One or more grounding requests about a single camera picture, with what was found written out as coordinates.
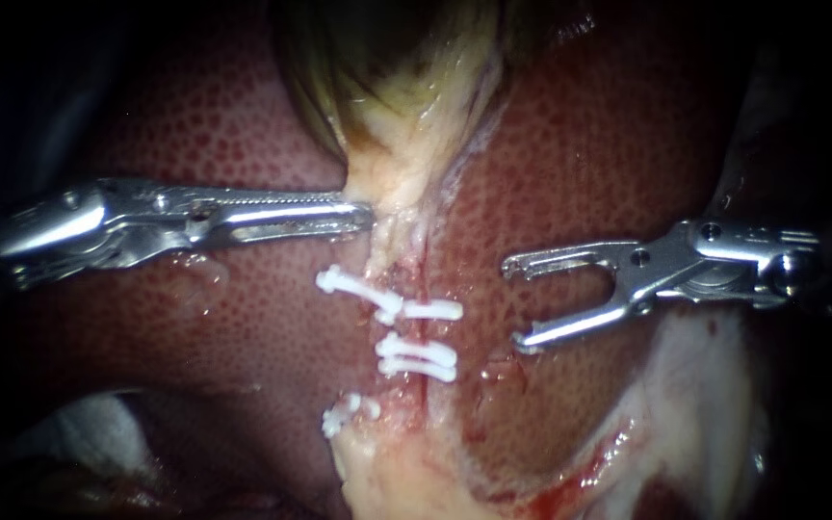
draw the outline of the white suture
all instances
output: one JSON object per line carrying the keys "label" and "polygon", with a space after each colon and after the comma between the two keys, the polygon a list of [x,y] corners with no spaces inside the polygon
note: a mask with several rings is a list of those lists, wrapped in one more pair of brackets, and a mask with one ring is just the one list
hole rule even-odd
{"label": "white suture", "polygon": [[317,274],[317,287],[327,294],[343,291],[362,297],[375,305],[375,320],[378,323],[392,326],[397,317],[411,320],[447,320],[454,322],[464,316],[464,307],[457,301],[448,299],[432,299],[429,303],[420,303],[415,299],[404,300],[397,293],[386,290],[380,291],[369,286],[360,278],[343,273],[337,265]]}
{"label": "white suture", "polygon": [[380,417],[380,403],[357,392],[350,392],[342,396],[331,409],[323,412],[323,436],[331,439],[359,410],[372,421]]}
{"label": "white suture", "polygon": [[397,316],[403,310],[403,297],[393,291],[379,291],[370,287],[359,278],[342,273],[339,266],[333,264],[329,269],[317,274],[317,287],[327,294],[343,291],[362,297],[383,310],[388,316]]}
{"label": "white suture", "polygon": [[414,372],[434,377],[442,382],[452,382],[457,377],[457,371],[452,367],[442,367],[427,361],[417,361],[403,357],[381,359],[377,363],[377,371],[385,376],[395,376],[401,372]]}
{"label": "white suture", "polygon": [[420,345],[407,342],[396,332],[390,332],[377,342],[375,353],[381,358],[377,370],[386,376],[415,372],[444,382],[452,382],[457,376],[457,352],[437,341]]}
{"label": "white suture", "polygon": [[433,299],[429,303],[408,299],[403,303],[404,318],[455,322],[463,316],[464,306],[449,299]]}

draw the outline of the metal instrument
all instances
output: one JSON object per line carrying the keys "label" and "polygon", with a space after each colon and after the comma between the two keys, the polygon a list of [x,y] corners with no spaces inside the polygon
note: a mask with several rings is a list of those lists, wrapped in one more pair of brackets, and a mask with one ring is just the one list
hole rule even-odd
{"label": "metal instrument", "polygon": [[167,186],[102,178],[0,217],[0,271],[23,291],[85,269],[123,269],[161,253],[368,231],[371,209],[338,192]]}
{"label": "metal instrument", "polygon": [[742,300],[754,308],[785,304],[802,291],[819,257],[810,232],[752,226],[719,219],[677,222],[660,239],[596,242],[513,254],[503,276],[526,279],[599,266],[614,273],[609,301],[584,312],[532,323],[514,333],[522,353],[540,353],[593,329],[650,312],[657,299],[694,302]]}

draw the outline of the dark background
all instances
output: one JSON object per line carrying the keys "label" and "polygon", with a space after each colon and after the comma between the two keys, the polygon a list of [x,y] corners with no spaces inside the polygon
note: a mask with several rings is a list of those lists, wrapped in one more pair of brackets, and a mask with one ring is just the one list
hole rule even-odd
{"label": "dark background", "polygon": [[[195,4],[0,4],[0,206],[53,182],[126,72]],[[832,221],[832,4],[770,0],[743,11],[735,31],[773,42],[802,86],[789,148],[806,168],[778,180],[775,204],[803,206],[805,225]],[[796,183],[816,196],[794,197]],[[781,376],[767,396],[777,442],[759,517],[832,518],[832,319],[758,318],[793,330],[766,352]]]}

